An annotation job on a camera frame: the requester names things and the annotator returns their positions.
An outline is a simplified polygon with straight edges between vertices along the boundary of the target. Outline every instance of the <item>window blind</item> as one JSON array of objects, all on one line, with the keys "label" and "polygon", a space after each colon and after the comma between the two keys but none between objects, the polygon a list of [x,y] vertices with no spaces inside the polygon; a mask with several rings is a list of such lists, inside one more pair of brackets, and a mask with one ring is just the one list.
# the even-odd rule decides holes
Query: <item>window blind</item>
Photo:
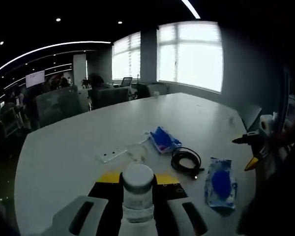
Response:
[{"label": "window blind", "polygon": [[159,27],[158,80],[221,92],[223,49],[212,22],[182,22]]},{"label": "window blind", "polygon": [[141,34],[131,34],[116,41],[113,45],[112,74],[113,80],[123,77],[140,78]]}]

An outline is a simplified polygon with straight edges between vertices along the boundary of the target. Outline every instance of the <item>coiled cable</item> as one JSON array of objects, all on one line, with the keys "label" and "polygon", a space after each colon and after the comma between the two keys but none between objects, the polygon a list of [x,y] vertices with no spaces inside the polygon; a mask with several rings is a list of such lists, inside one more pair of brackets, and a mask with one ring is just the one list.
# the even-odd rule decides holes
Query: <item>coiled cable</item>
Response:
[{"label": "coiled cable", "polygon": [[[179,162],[184,158],[191,160],[195,164],[194,168],[188,168],[181,165]],[[201,157],[194,150],[187,147],[177,147],[174,149],[172,152],[171,165],[175,170],[189,174],[192,179],[197,179],[199,172],[204,171],[204,168],[200,168]]]}]

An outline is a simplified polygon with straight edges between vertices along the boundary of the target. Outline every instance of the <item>wall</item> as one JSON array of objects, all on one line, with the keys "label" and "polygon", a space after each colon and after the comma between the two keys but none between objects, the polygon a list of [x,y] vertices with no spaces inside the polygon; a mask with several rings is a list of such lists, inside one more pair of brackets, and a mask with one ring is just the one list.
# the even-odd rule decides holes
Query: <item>wall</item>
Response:
[{"label": "wall", "polygon": [[224,73],[221,94],[170,84],[169,92],[184,92],[238,109],[260,106],[263,114],[278,111],[283,67],[258,47],[234,32],[221,29]]},{"label": "wall", "polygon": [[157,76],[156,29],[141,32],[141,82],[155,82]]},{"label": "wall", "polygon": [[88,74],[100,75],[106,83],[112,82],[112,47],[89,53]]},{"label": "wall", "polygon": [[82,80],[86,78],[86,55],[78,54],[73,56],[73,84],[82,89]]}]

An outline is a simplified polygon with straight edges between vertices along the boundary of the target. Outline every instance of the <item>blue cloth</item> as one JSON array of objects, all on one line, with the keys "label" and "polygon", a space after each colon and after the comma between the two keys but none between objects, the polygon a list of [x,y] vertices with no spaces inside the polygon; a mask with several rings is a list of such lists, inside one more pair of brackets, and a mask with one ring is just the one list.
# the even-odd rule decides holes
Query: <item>blue cloth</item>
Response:
[{"label": "blue cloth", "polygon": [[181,142],[170,135],[163,127],[159,126],[154,133],[150,132],[150,135],[152,143],[161,154],[181,147]]},{"label": "blue cloth", "polygon": [[205,184],[205,200],[212,208],[235,209],[238,184],[233,177],[231,165],[231,160],[211,157]]}]

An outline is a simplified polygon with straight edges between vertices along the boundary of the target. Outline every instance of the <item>desk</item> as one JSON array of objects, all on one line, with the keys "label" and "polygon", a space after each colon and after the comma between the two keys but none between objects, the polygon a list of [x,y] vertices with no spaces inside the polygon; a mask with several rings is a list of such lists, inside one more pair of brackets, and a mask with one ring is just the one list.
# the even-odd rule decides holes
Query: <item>desk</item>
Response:
[{"label": "desk", "polygon": [[[101,164],[95,158],[111,148],[137,142],[146,131],[164,126],[202,158],[205,172],[196,181],[178,175],[181,185],[207,224],[206,235],[236,235],[243,208],[255,192],[255,173],[244,172],[252,156],[247,145],[231,143],[245,133],[237,112],[199,97],[176,93],[133,100],[64,119],[30,133],[15,177],[15,211],[20,233],[47,229],[53,216],[80,195],[88,195],[106,170],[120,161]],[[238,181],[236,210],[222,217],[204,201],[210,157],[231,159]],[[148,156],[161,163],[155,173],[171,169],[170,158]]]}]

